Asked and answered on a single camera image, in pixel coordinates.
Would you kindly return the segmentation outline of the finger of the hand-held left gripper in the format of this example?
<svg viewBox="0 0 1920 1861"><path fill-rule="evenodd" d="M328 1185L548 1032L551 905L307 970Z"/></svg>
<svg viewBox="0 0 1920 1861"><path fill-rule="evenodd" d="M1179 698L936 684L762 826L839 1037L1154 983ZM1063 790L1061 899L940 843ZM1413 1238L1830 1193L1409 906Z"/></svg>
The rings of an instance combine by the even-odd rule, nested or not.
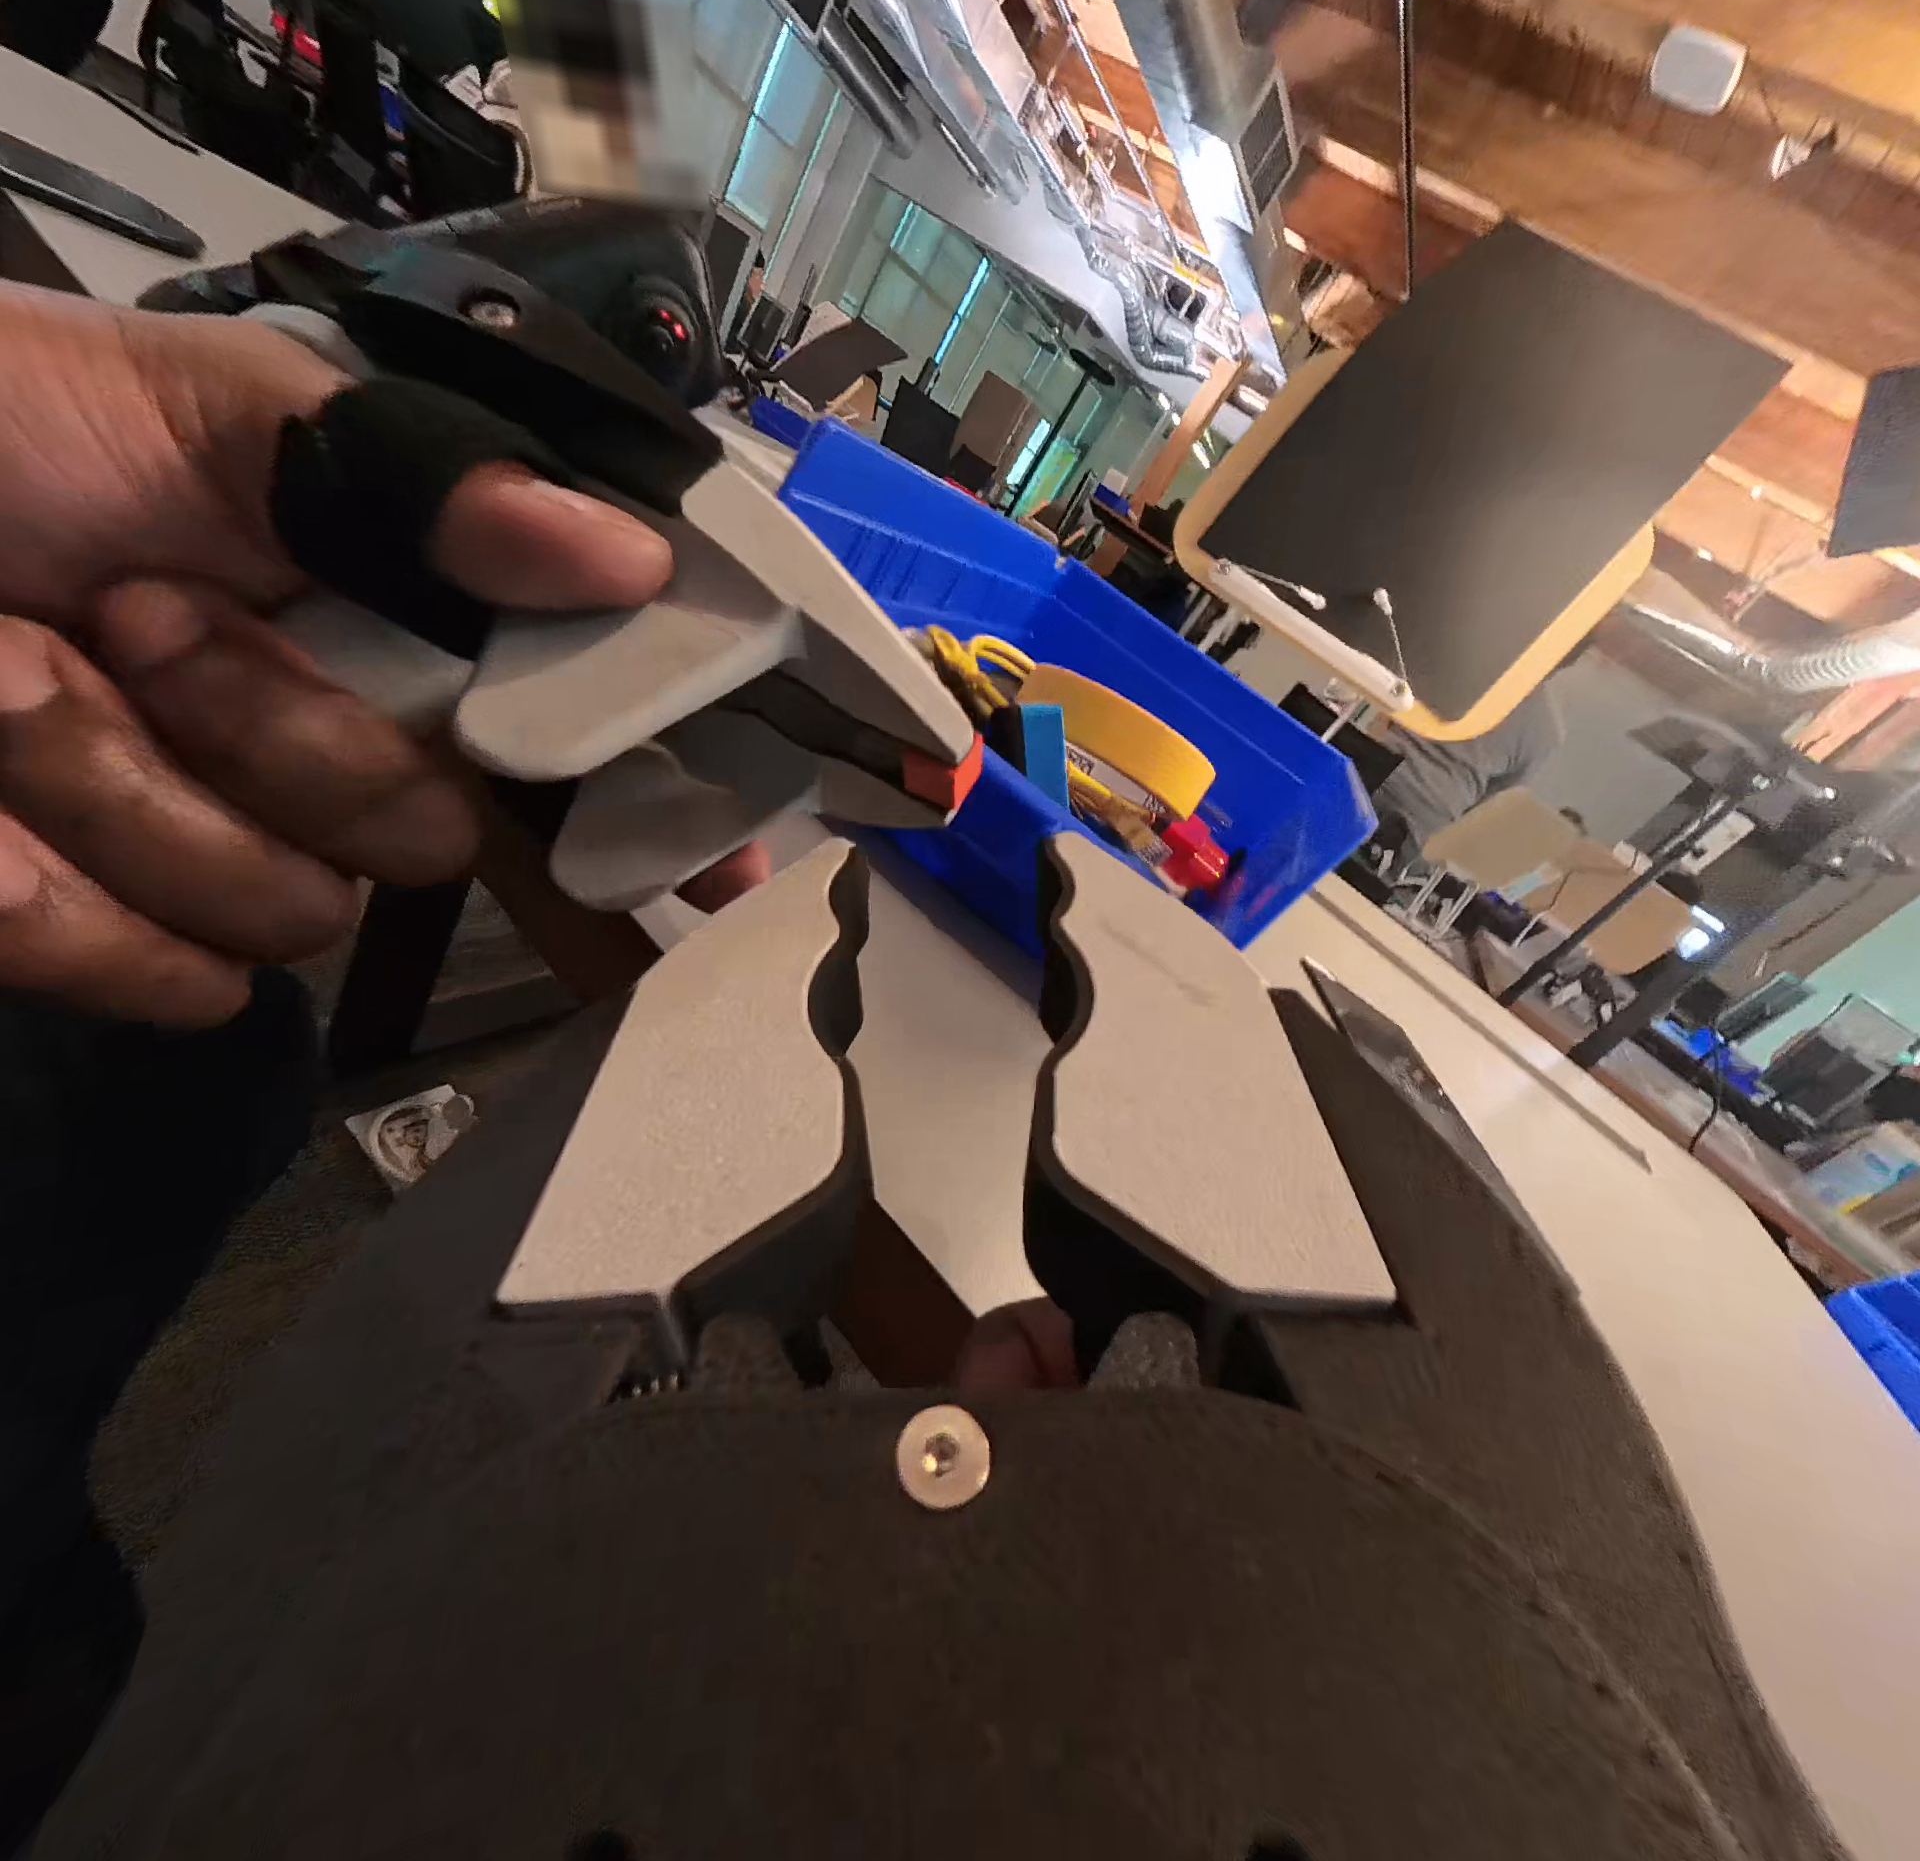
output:
<svg viewBox="0 0 1920 1861"><path fill-rule="evenodd" d="M883 831L946 826L900 790L900 751L946 761L933 744L903 741L805 683L749 683L720 700L720 712L736 722L749 762L797 783L813 813Z"/></svg>
<svg viewBox="0 0 1920 1861"><path fill-rule="evenodd" d="M732 460L685 488L685 520L790 613L785 669L864 728L944 769L976 730L935 669L818 535Z"/></svg>

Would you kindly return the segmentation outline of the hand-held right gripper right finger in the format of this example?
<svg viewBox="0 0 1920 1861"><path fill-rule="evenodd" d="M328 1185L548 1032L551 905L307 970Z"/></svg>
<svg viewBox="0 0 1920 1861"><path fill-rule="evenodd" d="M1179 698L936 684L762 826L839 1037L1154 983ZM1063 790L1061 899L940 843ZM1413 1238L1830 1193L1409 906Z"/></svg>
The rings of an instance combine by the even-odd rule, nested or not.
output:
<svg viewBox="0 0 1920 1861"><path fill-rule="evenodd" d="M1082 835L1039 855L1023 1248L1079 1332L1387 1318L1379 1238L1246 954Z"/></svg>

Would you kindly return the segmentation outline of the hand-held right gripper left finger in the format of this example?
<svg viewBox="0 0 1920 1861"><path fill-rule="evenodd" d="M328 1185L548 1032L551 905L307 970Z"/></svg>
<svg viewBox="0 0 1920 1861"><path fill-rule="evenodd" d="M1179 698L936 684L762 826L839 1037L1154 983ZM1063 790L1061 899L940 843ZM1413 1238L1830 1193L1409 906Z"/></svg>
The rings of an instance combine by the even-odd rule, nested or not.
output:
<svg viewBox="0 0 1920 1861"><path fill-rule="evenodd" d="M869 863L831 839L638 981L496 1286L504 1318L626 1318L690 1354L724 1318L790 1338L828 1316L873 1193L850 1063L869 933Z"/></svg>

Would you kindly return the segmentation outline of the small red cube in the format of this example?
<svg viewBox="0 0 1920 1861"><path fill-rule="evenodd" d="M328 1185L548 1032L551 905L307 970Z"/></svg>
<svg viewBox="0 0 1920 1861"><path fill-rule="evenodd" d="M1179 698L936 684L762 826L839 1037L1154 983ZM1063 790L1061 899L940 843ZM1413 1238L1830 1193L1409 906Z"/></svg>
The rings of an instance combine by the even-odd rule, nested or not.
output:
<svg viewBox="0 0 1920 1861"><path fill-rule="evenodd" d="M921 748L900 751L900 790L936 814L944 826L974 790L987 761L987 739L973 734L973 742L957 762L946 762Z"/></svg>

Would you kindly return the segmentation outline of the black flat object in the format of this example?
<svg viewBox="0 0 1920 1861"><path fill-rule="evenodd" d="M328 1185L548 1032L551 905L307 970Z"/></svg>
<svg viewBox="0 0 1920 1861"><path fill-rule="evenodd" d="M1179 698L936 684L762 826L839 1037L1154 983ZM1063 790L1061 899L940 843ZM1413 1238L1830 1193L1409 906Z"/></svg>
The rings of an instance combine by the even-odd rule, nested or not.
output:
<svg viewBox="0 0 1920 1861"><path fill-rule="evenodd" d="M181 260L201 260L204 239L146 196L46 148L3 132L3 185L40 207L74 217Z"/></svg>

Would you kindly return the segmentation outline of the person's left hand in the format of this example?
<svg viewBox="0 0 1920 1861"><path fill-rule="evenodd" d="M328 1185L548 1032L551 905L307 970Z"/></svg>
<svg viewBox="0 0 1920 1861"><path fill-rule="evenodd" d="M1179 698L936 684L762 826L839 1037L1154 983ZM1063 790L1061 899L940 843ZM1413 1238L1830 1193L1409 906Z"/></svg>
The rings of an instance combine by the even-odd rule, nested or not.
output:
<svg viewBox="0 0 1920 1861"><path fill-rule="evenodd" d="M168 1029L466 877L478 773L290 647L283 427L346 376L245 319L5 285L3 981Z"/></svg>

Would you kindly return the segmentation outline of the large blue plastic bin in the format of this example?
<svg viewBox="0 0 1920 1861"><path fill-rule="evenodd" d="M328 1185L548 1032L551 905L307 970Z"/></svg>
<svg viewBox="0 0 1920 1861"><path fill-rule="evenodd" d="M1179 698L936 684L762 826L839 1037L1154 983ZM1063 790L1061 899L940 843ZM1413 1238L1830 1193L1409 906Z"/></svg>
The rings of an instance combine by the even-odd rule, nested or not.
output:
<svg viewBox="0 0 1920 1861"><path fill-rule="evenodd" d="M1116 690L1213 762L1227 875L1188 908L1238 948L1377 829L1355 764L1082 563L833 419L790 429L781 500L900 626L993 635Z"/></svg>

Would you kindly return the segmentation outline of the yellow tape roll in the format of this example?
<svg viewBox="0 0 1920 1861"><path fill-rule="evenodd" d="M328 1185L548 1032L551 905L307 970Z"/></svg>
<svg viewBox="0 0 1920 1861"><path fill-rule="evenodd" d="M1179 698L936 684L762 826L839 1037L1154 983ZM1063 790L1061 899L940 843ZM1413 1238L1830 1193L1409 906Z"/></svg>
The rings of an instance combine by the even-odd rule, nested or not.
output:
<svg viewBox="0 0 1920 1861"><path fill-rule="evenodd" d="M1020 679L1017 700L1056 707L1070 747L1118 770L1171 818L1193 818L1213 790L1216 769L1198 744L1087 674L1058 665L1034 665Z"/></svg>

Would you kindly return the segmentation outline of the small printed packet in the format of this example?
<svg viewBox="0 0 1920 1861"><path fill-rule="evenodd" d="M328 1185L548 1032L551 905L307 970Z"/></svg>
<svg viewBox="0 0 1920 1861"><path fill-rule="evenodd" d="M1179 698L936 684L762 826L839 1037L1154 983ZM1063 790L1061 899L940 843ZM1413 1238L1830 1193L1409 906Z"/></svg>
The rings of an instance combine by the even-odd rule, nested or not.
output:
<svg viewBox="0 0 1920 1861"><path fill-rule="evenodd" d="M344 1121L385 1187L403 1194L477 1124L475 1100L448 1082L351 1114Z"/></svg>

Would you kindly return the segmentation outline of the black panel wooden rim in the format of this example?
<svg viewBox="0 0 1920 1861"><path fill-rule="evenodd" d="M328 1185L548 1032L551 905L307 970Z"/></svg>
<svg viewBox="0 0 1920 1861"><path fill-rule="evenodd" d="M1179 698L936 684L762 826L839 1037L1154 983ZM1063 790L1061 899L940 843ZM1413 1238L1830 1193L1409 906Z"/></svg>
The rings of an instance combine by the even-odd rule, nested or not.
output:
<svg viewBox="0 0 1920 1861"><path fill-rule="evenodd" d="M1398 724L1474 739L1638 585L1660 513L1788 373L1505 219L1266 400L1174 551L1194 583L1228 558L1319 593L1411 684Z"/></svg>

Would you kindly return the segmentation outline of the blue plastic storage bin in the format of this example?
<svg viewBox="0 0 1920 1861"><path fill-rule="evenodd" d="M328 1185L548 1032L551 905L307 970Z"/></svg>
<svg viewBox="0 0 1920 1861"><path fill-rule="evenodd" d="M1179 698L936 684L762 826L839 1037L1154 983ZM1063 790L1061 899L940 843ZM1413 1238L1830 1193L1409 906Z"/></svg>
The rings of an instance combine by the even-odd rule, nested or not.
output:
<svg viewBox="0 0 1920 1861"><path fill-rule="evenodd" d="M1827 1301L1836 1328L1918 1426L1918 1273L1860 1284Z"/></svg>

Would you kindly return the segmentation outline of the small black panel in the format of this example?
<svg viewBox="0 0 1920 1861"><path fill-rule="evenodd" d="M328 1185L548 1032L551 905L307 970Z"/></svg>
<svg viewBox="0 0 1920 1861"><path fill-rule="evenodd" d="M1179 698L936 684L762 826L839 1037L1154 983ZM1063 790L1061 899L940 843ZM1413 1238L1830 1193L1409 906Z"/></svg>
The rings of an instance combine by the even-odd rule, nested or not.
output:
<svg viewBox="0 0 1920 1861"><path fill-rule="evenodd" d="M1918 376L1917 363L1869 379L1847 451L1830 558L1918 547Z"/></svg>

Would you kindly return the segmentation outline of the white ceiling access point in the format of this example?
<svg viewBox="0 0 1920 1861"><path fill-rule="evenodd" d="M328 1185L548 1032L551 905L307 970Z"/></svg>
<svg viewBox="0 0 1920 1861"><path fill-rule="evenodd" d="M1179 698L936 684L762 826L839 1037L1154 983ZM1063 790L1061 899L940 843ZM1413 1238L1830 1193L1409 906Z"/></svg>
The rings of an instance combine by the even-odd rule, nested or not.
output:
<svg viewBox="0 0 1920 1861"><path fill-rule="evenodd" d="M1713 118L1723 115L1740 91L1749 66L1749 48L1698 24L1671 24L1647 66L1647 91L1664 107Z"/></svg>

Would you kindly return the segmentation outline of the white mounting rail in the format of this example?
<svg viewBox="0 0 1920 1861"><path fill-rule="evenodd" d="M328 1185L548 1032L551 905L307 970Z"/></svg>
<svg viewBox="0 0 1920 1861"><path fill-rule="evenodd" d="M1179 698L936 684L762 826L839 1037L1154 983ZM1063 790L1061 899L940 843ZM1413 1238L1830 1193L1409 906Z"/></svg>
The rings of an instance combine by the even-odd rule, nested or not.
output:
<svg viewBox="0 0 1920 1861"><path fill-rule="evenodd" d="M1414 709L1409 681L1372 654L1355 648L1319 619L1329 600L1314 590L1258 572L1228 558L1204 560L1196 585L1231 606L1262 633L1308 654L1327 674L1343 681L1359 698L1400 717Z"/></svg>

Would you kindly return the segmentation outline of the silver vent duct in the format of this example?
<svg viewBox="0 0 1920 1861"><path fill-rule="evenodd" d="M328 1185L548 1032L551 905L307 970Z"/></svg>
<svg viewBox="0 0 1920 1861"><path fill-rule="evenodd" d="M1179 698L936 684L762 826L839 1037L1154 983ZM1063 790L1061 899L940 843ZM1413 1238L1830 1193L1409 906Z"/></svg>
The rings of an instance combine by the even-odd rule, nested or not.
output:
<svg viewBox="0 0 1920 1861"><path fill-rule="evenodd" d="M1153 374L1278 386L1304 354L1284 198L1302 134L1243 0L849 0L973 181L1036 196Z"/></svg>

